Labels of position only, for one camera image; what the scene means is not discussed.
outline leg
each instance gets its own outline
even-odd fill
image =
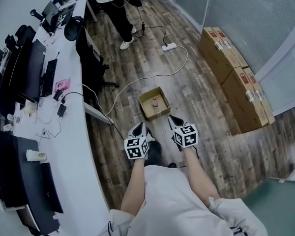
[[[148,159],[145,161],[144,166],[158,165],[164,166],[162,160],[162,147],[158,141],[151,141],[148,143]]]
[[[102,9],[110,17],[120,36],[125,42],[132,40],[132,24],[129,23],[126,10],[123,6],[123,0],[114,0],[112,2],[101,3]]]

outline cup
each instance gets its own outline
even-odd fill
[[[28,149],[26,151],[26,158],[29,162],[33,162],[33,161],[46,161],[47,160],[47,154],[46,153],[42,153],[39,151],[34,151],[31,149]]]

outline human arm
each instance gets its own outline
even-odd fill
[[[136,159],[129,185],[122,199],[121,211],[136,216],[145,199],[144,158]]]
[[[241,199],[220,198],[192,147],[183,148],[183,153],[188,168],[190,187],[212,213],[228,222],[232,227],[242,228],[250,236],[267,236],[264,225]]]
[[[183,148],[182,151],[188,169],[190,187],[206,207],[209,207],[209,197],[213,197],[214,200],[220,199],[217,189],[199,163],[192,147]]]

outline label on box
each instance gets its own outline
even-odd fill
[[[247,77],[246,77],[246,75],[245,75],[244,73],[241,73],[241,74],[240,74],[240,77],[241,77],[241,80],[242,80],[245,84],[248,84],[248,83],[249,83],[249,81],[248,81],[248,79],[247,79]]]
[[[249,102],[253,102],[255,100],[255,94],[252,90],[246,91],[246,95]]]
[[[231,43],[231,42],[229,42],[229,41],[224,41],[224,44],[226,45],[226,47],[227,47],[228,49],[231,49],[231,48],[232,48],[232,43]]]
[[[264,95],[261,90],[256,90],[256,94],[257,94],[260,101],[262,101],[264,99]]]
[[[226,37],[226,36],[224,35],[224,33],[221,32],[220,30],[218,30],[217,33],[218,33],[221,37]]]
[[[250,78],[250,81],[252,82],[252,84],[255,84],[257,83],[256,79],[255,79],[255,76],[253,76],[251,73],[248,74],[249,78]]]
[[[215,46],[217,47],[217,49],[218,49],[219,51],[221,51],[221,50],[223,49],[223,46],[221,45],[220,42],[215,42]]]
[[[217,37],[217,35],[215,34],[215,32],[214,32],[214,31],[212,31],[212,30],[209,30],[209,32],[208,32],[208,33],[210,33],[212,37]]]

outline wooden floor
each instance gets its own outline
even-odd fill
[[[265,177],[285,178],[295,166],[295,108],[276,118],[268,127],[237,134],[231,109],[210,68],[198,52],[200,34],[165,0],[143,0],[140,13],[146,26],[163,25],[166,42],[175,42],[189,52],[186,67],[171,77],[141,80],[129,86],[118,98],[110,117],[127,136],[135,124],[145,121],[161,143],[166,163],[184,166],[183,157],[172,142],[167,116],[146,121],[138,105],[138,96],[161,86],[168,98],[171,114],[194,123],[199,132],[200,163],[217,186],[222,197],[243,197]],[[137,29],[141,21],[136,7],[127,5],[129,21]],[[143,38],[135,38],[130,47],[119,50],[121,38],[103,12],[98,23],[88,30],[110,65],[107,81],[117,81],[120,89],[140,77],[168,74],[178,70],[186,52],[177,48],[163,52],[162,28],[146,29]],[[113,105],[119,89],[105,88],[99,95],[104,112]],[[99,178],[111,208],[120,208],[131,175],[131,163],[123,150],[123,140],[112,126],[87,116],[89,136]]]

